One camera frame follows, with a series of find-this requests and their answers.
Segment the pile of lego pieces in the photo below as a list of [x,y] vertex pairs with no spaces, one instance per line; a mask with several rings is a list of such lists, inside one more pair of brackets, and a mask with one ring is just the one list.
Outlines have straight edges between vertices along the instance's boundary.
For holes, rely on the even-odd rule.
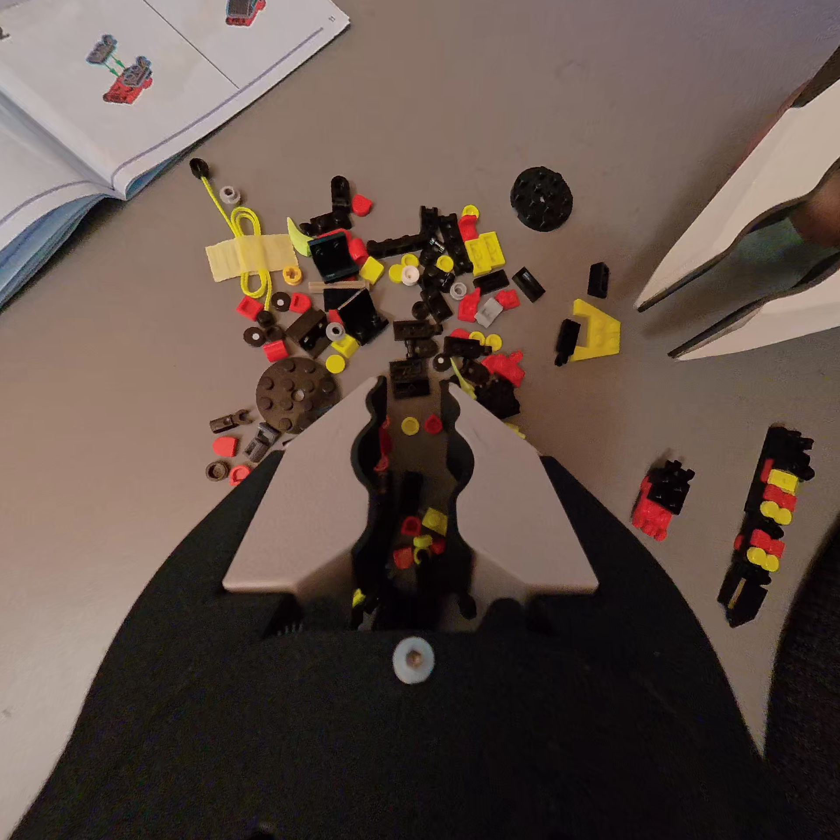
[[[259,218],[235,204],[238,191],[224,190],[214,207],[235,238],[259,238]],[[397,241],[353,238],[353,214],[367,214],[370,201],[353,196],[350,181],[329,181],[332,211],[301,228],[288,220],[288,238],[298,255],[298,267],[243,273],[243,313],[250,327],[246,341],[263,348],[269,365],[286,358],[314,358],[339,375],[350,356],[374,341],[388,324],[396,341],[407,344],[407,358],[393,360],[388,383],[396,400],[427,399],[427,358],[436,373],[453,373],[458,386],[477,399],[493,417],[520,414],[515,389],[522,383],[520,358],[501,356],[501,341],[482,334],[452,334],[442,349],[435,344],[452,308],[459,301],[459,322],[479,322],[479,301],[507,287],[504,256],[496,234],[477,234],[479,211],[439,214],[421,208],[421,231]],[[246,459],[259,463],[286,438],[266,420],[246,445]]]

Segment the brown round lego plate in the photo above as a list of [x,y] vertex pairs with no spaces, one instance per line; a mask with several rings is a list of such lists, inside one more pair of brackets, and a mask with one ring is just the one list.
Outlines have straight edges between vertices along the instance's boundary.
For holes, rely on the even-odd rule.
[[336,375],[314,358],[276,360],[257,383],[257,413],[281,435],[301,435],[336,404],[342,404],[342,386]]

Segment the open instruction booklet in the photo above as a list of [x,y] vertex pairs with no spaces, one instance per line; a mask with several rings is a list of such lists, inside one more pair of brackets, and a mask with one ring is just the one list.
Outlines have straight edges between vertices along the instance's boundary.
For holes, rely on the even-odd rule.
[[348,28],[328,0],[4,2],[0,305],[98,201],[138,196]]

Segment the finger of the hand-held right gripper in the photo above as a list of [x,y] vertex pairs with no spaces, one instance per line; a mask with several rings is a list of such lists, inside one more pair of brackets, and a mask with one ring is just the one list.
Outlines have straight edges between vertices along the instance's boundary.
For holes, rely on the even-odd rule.
[[662,256],[635,301],[641,313],[718,266],[761,224],[813,198],[837,170],[837,77],[840,52],[834,48]]
[[770,294],[725,317],[669,352],[673,360],[701,360],[796,341],[840,324],[840,255],[820,260],[796,287]]

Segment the long black lego assembly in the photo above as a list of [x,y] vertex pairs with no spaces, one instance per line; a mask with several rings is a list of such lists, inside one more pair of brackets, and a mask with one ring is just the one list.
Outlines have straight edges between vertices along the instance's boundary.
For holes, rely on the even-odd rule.
[[813,438],[786,425],[768,430],[745,500],[741,531],[718,586],[718,607],[730,630],[755,620],[773,575],[782,570],[783,531],[793,524],[801,489],[814,479],[813,445]]

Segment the person's dark clothing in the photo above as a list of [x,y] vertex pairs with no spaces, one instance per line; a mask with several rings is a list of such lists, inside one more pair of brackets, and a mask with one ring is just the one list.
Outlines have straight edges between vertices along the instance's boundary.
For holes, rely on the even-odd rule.
[[840,838],[840,534],[813,561],[786,616],[765,756],[817,838]]

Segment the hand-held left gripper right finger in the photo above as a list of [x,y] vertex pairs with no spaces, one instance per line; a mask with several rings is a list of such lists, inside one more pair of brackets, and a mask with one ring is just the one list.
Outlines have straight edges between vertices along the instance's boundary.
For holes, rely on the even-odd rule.
[[598,575],[573,531],[542,453],[459,386],[446,383],[448,559],[462,607],[591,596]]

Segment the yellow lego wedge plate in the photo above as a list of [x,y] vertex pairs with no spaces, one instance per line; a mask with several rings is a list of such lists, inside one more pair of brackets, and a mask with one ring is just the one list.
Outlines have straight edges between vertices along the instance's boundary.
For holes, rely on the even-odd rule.
[[596,360],[620,352],[620,322],[596,305],[576,300],[573,318],[560,322],[556,341],[556,366]]

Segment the black round lego plate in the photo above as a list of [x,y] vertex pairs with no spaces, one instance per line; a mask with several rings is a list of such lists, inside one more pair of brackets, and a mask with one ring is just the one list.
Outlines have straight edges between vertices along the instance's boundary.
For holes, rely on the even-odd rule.
[[531,231],[549,234],[573,214],[573,191],[560,173],[531,167],[510,187],[510,208]]

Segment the pale tape strip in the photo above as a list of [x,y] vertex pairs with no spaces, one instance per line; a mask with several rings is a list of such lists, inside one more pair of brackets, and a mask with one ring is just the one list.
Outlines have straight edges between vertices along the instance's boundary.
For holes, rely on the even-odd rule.
[[205,260],[214,282],[225,282],[243,273],[274,273],[298,267],[298,255],[288,234],[235,238],[205,248]]

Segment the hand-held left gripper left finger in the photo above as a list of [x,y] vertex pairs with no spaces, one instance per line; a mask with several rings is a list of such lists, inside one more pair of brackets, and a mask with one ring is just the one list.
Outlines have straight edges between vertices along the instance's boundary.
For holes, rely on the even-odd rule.
[[235,552],[235,596],[353,599],[353,549],[370,531],[387,379],[367,379],[281,453]]

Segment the red and black lego assembly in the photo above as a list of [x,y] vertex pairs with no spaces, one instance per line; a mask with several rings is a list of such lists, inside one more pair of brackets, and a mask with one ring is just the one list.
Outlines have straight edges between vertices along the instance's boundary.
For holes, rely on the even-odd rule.
[[646,470],[635,508],[631,527],[651,542],[666,542],[672,521],[683,513],[693,470],[666,448]]

